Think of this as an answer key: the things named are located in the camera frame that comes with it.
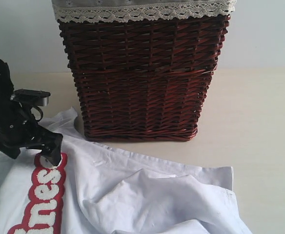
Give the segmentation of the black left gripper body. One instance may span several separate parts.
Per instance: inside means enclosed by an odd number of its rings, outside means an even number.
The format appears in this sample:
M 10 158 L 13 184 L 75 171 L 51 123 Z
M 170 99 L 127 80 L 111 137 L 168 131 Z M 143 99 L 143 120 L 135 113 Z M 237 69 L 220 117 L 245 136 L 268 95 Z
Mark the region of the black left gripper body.
M 0 97 L 0 152 L 16 159 L 21 148 L 35 149 L 52 158 L 52 132 L 31 112 L 34 108 L 42 117 L 40 107 L 47 104 L 48 97 Z

